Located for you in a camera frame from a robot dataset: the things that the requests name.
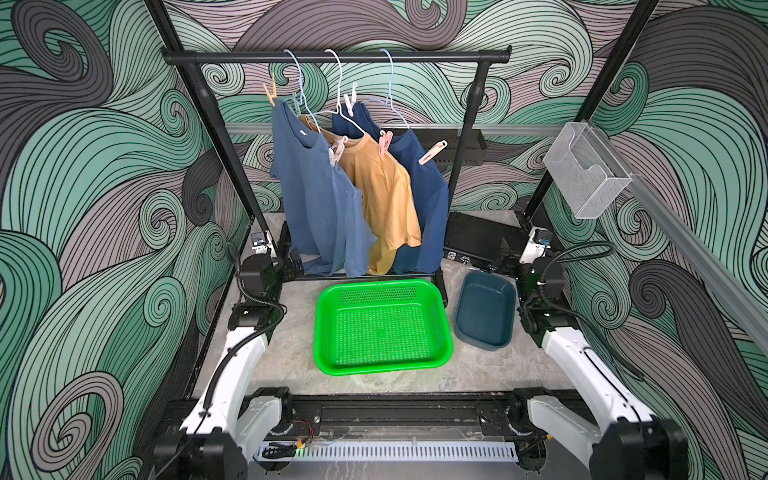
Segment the white grey clothespin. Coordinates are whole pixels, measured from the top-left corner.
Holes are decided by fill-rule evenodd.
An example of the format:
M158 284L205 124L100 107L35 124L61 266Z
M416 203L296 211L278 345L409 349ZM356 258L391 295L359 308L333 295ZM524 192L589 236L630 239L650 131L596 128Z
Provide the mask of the white grey clothespin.
M334 140L334 142L330 145L329 164L331 166L336 166L339 163L348 141L349 141L349 138L347 136L340 136L340 137L337 137Z

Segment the dark navy t-shirt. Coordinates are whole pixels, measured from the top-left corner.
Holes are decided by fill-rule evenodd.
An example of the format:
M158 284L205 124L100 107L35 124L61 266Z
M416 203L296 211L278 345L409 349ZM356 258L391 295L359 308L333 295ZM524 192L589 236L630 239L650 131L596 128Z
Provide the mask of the dark navy t-shirt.
M356 104L352 119L378 143L382 129L374 123L366 106ZM332 116L332 134L336 138L347 136L349 139L362 136L359 130L336 114ZM408 130L401 135L393 134L388 153L405 167L410 175L422 241L418 247L400 247L389 272L433 273L440 267L448 220L449 191L445 179L432 161L425 165L418 163L425 152L413 131Z

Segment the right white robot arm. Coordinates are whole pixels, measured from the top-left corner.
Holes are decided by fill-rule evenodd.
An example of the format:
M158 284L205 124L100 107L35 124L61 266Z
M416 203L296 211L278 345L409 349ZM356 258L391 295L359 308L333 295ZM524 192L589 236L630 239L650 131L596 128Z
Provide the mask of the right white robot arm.
M608 241L591 241L560 252L532 233L519 256L517 280L521 325L569 378L592 417L585 419L552 394L525 401L525 419L558 441L594 479L685 479L688 439L673 420L636 397L588 342L586 318L562 300L563 266L613 254Z

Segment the clear mesh wall holder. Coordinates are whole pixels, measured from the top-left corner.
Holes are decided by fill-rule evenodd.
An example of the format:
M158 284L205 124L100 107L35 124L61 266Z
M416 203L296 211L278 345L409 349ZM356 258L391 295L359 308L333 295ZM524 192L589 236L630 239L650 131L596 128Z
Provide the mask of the clear mesh wall holder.
M575 218L599 218L631 183L618 150L589 122L565 124L544 165Z

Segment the light blue t-shirt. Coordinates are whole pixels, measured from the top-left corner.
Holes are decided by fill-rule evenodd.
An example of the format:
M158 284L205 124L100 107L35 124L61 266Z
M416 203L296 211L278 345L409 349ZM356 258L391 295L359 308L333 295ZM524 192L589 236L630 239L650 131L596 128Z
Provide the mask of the light blue t-shirt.
M376 237L363 217L361 191L331 162L325 136L276 100L272 137L270 174L280 183L292 247L308 258L304 270L324 276L339 270L351 277L365 275Z

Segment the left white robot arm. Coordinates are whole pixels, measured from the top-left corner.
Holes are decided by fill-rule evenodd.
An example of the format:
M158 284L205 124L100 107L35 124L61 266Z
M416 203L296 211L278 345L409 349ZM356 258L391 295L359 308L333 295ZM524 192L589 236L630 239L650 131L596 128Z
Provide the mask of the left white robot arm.
M268 388L246 399L253 370L287 313L274 242L263 233L253 250L243 259L237 247L227 246L240 302L201 398L179 427L157 439L150 479L246 479L268 434L291 423L287 389Z

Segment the black case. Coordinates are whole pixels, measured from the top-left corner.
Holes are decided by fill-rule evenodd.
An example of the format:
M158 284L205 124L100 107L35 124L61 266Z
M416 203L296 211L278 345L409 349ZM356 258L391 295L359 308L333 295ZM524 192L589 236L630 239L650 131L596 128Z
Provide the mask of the black case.
M523 247L528 234L519 226L451 212L444 241L444 257L480 270L493 272L501 246Z

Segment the pink white clothespin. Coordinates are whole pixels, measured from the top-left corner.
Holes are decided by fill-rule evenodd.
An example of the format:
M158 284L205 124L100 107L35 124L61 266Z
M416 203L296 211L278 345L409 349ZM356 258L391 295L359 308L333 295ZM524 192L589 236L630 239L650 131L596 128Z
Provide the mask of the pink white clothespin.
M418 163L420 165L425 165L429 161L431 161L436 155L438 155L441 151L443 151L448 146L448 142L446 140L440 140L436 142L429 150L425 152L424 155L420 157L418 160Z

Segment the black clothes rack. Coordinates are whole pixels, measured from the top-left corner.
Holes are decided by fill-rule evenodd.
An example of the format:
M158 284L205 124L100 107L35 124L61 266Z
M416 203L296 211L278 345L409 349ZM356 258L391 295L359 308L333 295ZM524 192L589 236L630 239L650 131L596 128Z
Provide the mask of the black clothes rack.
M205 130L213 142L214 150L232 180L238 196L244 203L250 220L258 224L257 233L255 234L256 243L254 251L257 253L269 253L272 257L281 261L289 261L291 259L288 253L289 232L287 229L283 229L279 238L275 239L273 237L263 211L253 194L244 167L236 155L236 150L231 141L227 124L221 114L219 103L207 80L204 78L201 68L203 64L294 63L297 67L300 67L304 64L335 63L338 67L343 67L347 63L474 63L476 65L475 75L467 94L467 104L460 128L457 151L448 182L449 194L453 195L463 162L467 157L470 133L477 119L488 72L494 64L506 64L509 62L512 47L508 46L504 50L416 51L395 52L393 54L385 51L342 52L337 54L330 49L323 52L298 51L293 53L289 50L282 52L197 52L185 49L163 48L161 54L167 64L177 68L184 85L191 90L192 103L197 109Z

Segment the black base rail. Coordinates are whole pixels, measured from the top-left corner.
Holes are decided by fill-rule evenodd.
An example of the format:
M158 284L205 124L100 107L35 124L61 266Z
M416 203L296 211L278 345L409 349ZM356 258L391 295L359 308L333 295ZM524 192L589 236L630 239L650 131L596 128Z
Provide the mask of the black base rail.
M574 389L543 387L508 391L357 393L298 395L286 387L263 387L244 396L240 412L251 400L274 394L287 412L281 424L300 435L339 437L354 427L459 427L482 436L517 440L536 428L528 419L527 401L553 396L576 415L596 422Z

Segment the tan yellow t-shirt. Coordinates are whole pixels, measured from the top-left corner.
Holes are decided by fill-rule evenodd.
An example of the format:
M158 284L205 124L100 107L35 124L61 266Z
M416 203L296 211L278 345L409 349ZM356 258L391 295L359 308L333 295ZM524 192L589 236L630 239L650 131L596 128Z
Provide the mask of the tan yellow t-shirt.
M376 237L369 251L368 272L384 275L400 247L421 245L410 175L390 153L381 153L367 133L345 142L339 164L361 191L363 218Z

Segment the green plastic basket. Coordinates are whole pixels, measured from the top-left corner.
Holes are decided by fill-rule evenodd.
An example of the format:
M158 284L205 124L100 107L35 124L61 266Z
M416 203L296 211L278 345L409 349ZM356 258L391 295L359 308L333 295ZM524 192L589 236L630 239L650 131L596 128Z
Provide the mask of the green plastic basket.
M316 303L313 354L330 376L441 367L453 354L442 295L422 279L329 287Z

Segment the dark teal plastic bin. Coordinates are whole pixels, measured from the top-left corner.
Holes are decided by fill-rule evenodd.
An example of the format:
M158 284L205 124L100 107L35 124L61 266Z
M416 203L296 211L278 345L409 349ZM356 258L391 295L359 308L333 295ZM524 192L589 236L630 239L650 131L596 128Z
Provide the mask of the dark teal plastic bin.
M517 290L508 279L474 270L464 279L455 315L455 334L486 351L506 347L513 334Z

